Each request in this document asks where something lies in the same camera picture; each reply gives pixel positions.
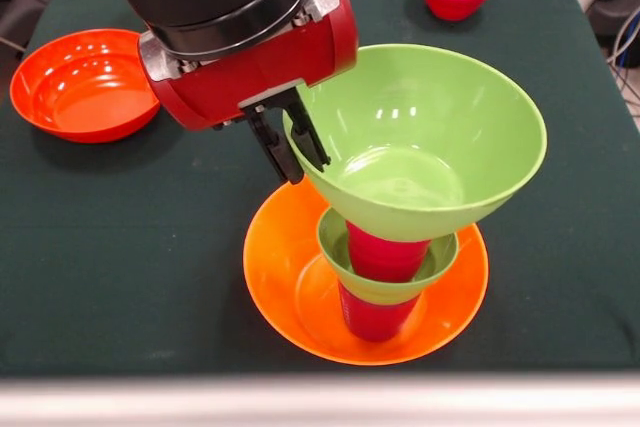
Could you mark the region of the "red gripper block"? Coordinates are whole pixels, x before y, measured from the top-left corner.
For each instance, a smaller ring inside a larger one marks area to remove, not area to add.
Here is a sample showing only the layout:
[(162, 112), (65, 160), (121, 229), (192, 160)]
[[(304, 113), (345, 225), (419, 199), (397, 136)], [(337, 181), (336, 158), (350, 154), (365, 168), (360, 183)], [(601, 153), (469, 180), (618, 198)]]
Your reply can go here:
[[(309, 21), (291, 24), (260, 43), (186, 72), (152, 32), (144, 33), (144, 70), (166, 110), (183, 127), (201, 130), (243, 116), (241, 109), (299, 84), (314, 86), (356, 63), (358, 32), (350, 0), (307, 0)], [(298, 96), (285, 108), (291, 136), (318, 171), (331, 163)], [(304, 173), (288, 141), (268, 123), (262, 106), (246, 109), (246, 120), (283, 182), (298, 184)]]

